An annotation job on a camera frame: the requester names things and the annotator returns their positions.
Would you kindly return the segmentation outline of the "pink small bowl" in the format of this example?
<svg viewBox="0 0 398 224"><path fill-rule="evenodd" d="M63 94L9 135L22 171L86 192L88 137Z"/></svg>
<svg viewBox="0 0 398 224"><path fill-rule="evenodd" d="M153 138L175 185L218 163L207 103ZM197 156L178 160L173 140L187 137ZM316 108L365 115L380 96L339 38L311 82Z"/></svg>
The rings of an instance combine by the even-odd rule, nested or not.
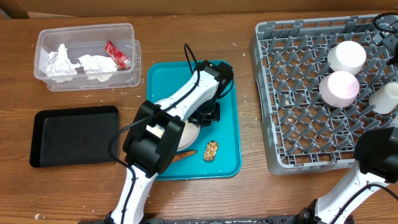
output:
<svg viewBox="0 0 398 224"><path fill-rule="evenodd" d="M323 101L337 108L352 105L359 89L358 79L346 71L333 72L323 78L319 84L319 92Z"/></svg>

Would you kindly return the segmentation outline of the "white cup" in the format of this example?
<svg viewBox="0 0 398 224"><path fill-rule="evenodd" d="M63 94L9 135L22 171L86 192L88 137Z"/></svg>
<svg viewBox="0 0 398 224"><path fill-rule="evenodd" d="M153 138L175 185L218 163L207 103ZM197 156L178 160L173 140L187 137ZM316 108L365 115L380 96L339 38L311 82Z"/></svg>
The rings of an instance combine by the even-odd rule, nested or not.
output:
<svg viewBox="0 0 398 224"><path fill-rule="evenodd" d="M369 97L369 105L374 105L373 111L388 114L397 106L397 82L389 82Z"/></svg>

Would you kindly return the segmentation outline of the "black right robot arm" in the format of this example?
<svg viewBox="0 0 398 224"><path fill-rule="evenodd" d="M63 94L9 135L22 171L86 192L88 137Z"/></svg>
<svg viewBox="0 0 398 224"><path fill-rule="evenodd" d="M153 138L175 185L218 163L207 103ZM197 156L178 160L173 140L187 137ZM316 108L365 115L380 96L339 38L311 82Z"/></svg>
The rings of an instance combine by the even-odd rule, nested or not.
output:
<svg viewBox="0 0 398 224"><path fill-rule="evenodd" d="M385 128L365 131L354 149L355 162L326 195L315 199L287 223L345 223L379 189L397 182L397 118Z"/></svg>

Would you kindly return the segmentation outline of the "light green bowl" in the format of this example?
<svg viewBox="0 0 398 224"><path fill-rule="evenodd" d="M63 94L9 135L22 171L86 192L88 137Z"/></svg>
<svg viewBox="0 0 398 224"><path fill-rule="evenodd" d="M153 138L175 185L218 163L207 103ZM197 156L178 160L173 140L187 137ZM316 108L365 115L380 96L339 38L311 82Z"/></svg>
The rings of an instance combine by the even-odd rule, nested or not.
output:
<svg viewBox="0 0 398 224"><path fill-rule="evenodd" d="M366 61L366 51L359 43L347 40L330 49L327 60L333 71L346 71L356 75Z"/></svg>

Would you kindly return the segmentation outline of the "large pink plate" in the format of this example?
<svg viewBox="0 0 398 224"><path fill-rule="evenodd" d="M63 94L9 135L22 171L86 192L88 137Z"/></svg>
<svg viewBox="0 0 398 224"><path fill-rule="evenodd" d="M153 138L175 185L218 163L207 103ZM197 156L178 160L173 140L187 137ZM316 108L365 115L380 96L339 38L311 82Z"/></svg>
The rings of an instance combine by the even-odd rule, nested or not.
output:
<svg viewBox="0 0 398 224"><path fill-rule="evenodd" d="M164 128L156 124L153 128L153 134L158 138L161 138L164 133ZM185 121L185 127L183 129L182 137L180 139L177 151L183 151L188 146L194 143L200 132L200 125L190 123L188 120Z"/></svg>

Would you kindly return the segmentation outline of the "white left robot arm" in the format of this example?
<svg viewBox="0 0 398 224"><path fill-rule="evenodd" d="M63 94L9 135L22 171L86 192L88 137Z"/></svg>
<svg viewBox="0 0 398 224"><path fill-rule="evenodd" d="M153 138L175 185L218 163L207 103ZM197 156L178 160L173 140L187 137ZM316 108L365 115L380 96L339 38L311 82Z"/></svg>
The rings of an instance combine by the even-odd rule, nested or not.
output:
<svg viewBox="0 0 398 224"><path fill-rule="evenodd" d="M217 102L231 89L234 73L225 62L204 60L192 69L192 77L172 96L140 105L123 144L125 160L118 160L126 180L117 207L105 223L140 223L144 205L155 178L171 164L183 135L185 123L201 128L220 120Z"/></svg>

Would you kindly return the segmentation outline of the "white paper napkin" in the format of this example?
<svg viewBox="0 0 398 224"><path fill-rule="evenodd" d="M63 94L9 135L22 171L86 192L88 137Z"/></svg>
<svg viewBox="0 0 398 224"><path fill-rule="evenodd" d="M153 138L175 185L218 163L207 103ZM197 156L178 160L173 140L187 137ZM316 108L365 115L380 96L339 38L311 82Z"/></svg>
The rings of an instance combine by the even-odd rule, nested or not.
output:
<svg viewBox="0 0 398 224"><path fill-rule="evenodd" d="M118 66L111 57L102 55L83 55L78 58L78 63L72 63L68 58L68 49L60 44L56 52L45 55L42 68L48 77L60 77L56 82L71 81L70 75L77 75L77 68L82 67L86 74L117 72Z"/></svg>

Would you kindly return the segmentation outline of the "red snack wrapper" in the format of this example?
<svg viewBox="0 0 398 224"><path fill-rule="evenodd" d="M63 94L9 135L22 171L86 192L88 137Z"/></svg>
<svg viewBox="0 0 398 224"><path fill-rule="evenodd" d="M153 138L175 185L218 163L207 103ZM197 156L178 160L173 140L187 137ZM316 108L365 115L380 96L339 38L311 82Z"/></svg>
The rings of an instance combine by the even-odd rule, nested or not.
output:
<svg viewBox="0 0 398 224"><path fill-rule="evenodd" d="M132 67L131 59L118 50L110 40L107 41L104 49L120 70L129 70Z"/></svg>

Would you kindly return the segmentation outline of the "brown food scrap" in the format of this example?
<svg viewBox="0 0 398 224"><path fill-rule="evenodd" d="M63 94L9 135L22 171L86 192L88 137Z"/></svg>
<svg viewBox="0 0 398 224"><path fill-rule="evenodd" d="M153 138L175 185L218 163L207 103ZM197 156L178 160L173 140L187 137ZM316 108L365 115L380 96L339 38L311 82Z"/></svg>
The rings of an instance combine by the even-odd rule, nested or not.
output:
<svg viewBox="0 0 398 224"><path fill-rule="evenodd" d="M218 148L219 148L219 145L216 141L210 141L206 145L205 153L203 156L204 160L205 161L214 161Z"/></svg>

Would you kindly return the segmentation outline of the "orange carrot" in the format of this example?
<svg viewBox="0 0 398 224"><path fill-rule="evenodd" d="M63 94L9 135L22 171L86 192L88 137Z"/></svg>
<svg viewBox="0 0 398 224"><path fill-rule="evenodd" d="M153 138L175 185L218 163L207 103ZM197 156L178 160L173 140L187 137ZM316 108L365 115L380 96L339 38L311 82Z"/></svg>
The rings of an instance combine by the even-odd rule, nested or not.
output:
<svg viewBox="0 0 398 224"><path fill-rule="evenodd" d="M178 153L174 156L174 158L173 158L173 160L172 160L172 163L177 162L177 161L180 161L180 160L185 159L185 158L188 158L188 157L190 157L190 156L193 156L193 155L195 155L197 152L198 152L197 150L188 150L188 151L178 152Z"/></svg>

